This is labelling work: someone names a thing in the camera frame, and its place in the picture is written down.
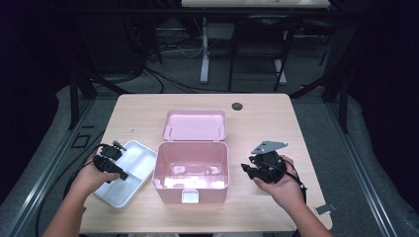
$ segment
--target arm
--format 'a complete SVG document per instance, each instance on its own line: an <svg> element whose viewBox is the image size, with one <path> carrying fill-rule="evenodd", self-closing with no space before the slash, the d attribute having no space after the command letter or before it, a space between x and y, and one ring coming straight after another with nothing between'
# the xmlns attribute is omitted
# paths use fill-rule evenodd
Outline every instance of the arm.
<svg viewBox="0 0 419 237"><path fill-rule="evenodd" d="M77 175L43 236L78 236L86 198L104 182L120 177L119 174L100 172L91 161L93 155Z"/></svg>
<svg viewBox="0 0 419 237"><path fill-rule="evenodd" d="M283 158L293 164L292 159L286 156ZM288 162L287 171L293 174L293 167ZM274 201L287 212L301 236L332 236L305 204L301 189L294 179L284 175L276 184L266 184L258 178L253 180L261 190L270 194Z"/></svg>

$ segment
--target black mechanical part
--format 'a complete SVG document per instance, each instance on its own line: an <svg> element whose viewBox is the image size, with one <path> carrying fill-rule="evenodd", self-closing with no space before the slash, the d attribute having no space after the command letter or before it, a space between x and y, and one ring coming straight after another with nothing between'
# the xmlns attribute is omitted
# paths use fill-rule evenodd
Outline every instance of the black mechanical part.
<svg viewBox="0 0 419 237"><path fill-rule="evenodd" d="M109 157L113 160L118 160L123 156L119 147L116 146L104 146L101 150L101 155Z"/></svg>
<svg viewBox="0 0 419 237"><path fill-rule="evenodd" d="M126 148L123 147L117 140L114 140L112 144L114 144L114 146L117 147L118 149L126 151Z"/></svg>
<svg viewBox="0 0 419 237"><path fill-rule="evenodd" d="M246 164L241 164L241 167L251 180L257 177L267 184L276 183L287 171L283 157L278 155L276 151L257 154L249 157L249 160L256 166L255 168Z"/></svg>
<svg viewBox="0 0 419 237"><path fill-rule="evenodd" d="M101 172L108 172L108 173L118 173L120 174L120 179L126 180L128 174L124 172L119 166L117 166L110 158L106 158L100 155L96 155L93 158L93 163L95 164L96 168L98 168Z"/></svg>

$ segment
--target person's right hand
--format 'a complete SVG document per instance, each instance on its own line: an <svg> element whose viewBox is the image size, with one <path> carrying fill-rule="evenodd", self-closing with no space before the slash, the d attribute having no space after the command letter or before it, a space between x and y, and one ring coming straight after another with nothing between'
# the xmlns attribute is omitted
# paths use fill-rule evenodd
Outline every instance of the person's right hand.
<svg viewBox="0 0 419 237"><path fill-rule="evenodd" d="M283 158L293 164L293 160L291 158L287 156L283 156ZM288 162L286 162L287 172L294 175L293 167ZM276 184L267 184L256 177L253 181L261 190L270 194L274 201L285 211L298 204L305 205L299 184L287 174L284 174L284 176Z"/></svg>

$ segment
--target pink box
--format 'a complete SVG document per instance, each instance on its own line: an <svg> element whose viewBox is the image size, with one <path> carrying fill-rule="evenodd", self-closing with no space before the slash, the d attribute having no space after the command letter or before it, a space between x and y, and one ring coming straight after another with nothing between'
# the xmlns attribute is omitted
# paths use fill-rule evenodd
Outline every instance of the pink box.
<svg viewBox="0 0 419 237"><path fill-rule="evenodd" d="M164 202L223 202L229 184L225 113L174 110L167 114L153 185Z"/></svg>

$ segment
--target table top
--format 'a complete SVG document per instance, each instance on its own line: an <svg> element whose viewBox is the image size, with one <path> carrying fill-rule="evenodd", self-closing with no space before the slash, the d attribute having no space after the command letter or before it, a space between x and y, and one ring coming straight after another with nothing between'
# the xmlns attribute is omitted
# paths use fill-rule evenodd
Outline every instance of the table top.
<svg viewBox="0 0 419 237"><path fill-rule="evenodd" d="M327 8L328 0L182 0L183 7Z"/></svg>
<svg viewBox="0 0 419 237"><path fill-rule="evenodd" d="M241 111L232 104L240 103ZM167 113L175 109L222 110L226 116L230 184L225 202L176 204L161 200L151 178L125 208L114 208L96 195L86 200L83 233L218 233L293 231L285 211L261 191L240 164L264 140L284 141L278 150L294 160L307 186L307 205L325 204L311 159L293 111L284 94L162 94L122 95L112 113L102 143L136 140L157 151L164 142L162 130ZM318 215L330 229L329 214Z"/></svg>

